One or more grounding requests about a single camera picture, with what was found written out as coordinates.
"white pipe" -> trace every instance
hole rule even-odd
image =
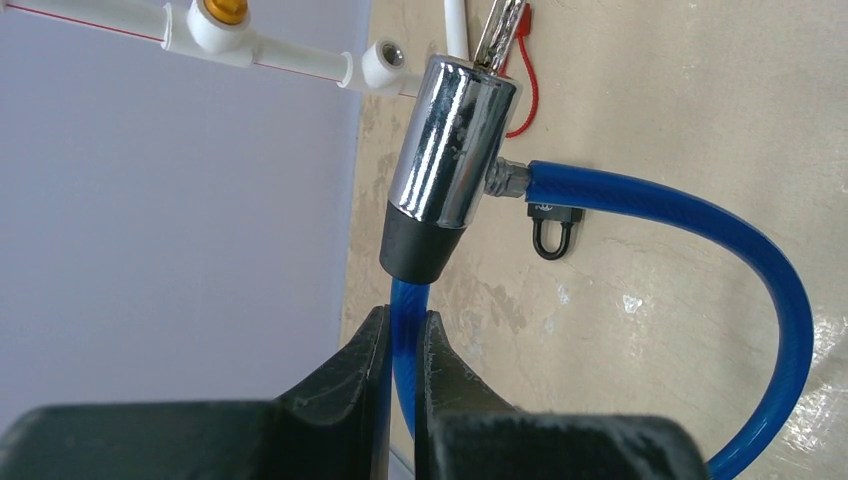
[[[468,60],[468,24],[465,20],[465,0],[445,0],[445,33],[448,55]]]
[[[167,21],[162,7],[136,0],[7,0],[6,8],[154,42]]]
[[[347,58],[343,55],[282,42],[264,35],[259,35],[258,50],[253,63],[334,82],[344,80],[348,69]]]

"chrome cylinder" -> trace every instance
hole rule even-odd
[[[412,112],[389,203],[419,222],[467,227],[518,93],[518,84],[510,79],[434,55]]]

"yellow cap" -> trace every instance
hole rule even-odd
[[[221,23],[238,25],[247,16],[247,0],[204,0],[209,13]]]

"black carabiner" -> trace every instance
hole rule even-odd
[[[583,220],[584,210],[572,207],[560,207],[544,204],[527,204],[527,216],[533,219],[533,249],[545,260],[559,260],[568,253],[571,246],[571,230]],[[546,220],[560,224],[559,245],[550,251],[542,243],[542,226]]]

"stained surface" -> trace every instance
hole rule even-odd
[[[848,420],[848,6],[827,0],[534,4],[539,116],[510,159],[665,183],[752,222],[793,261],[816,344],[790,421],[743,478],[841,478]],[[470,35],[490,3],[469,0]],[[444,51],[440,2],[375,0],[371,38],[420,71]],[[508,73],[526,85],[521,62]],[[367,97],[360,125],[342,341],[389,298],[377,258],[411,99]],[[521,99],[513,125],[529,106]],[[451,343],[498,394],[534,411],[648,413],[707,457],[771,375],[774,311],[759,279],[705,240],[589,212],[573,253],[538,258],[526,207],[484,198],[432,288]],[[393,441],[411,440],[393,412]]]

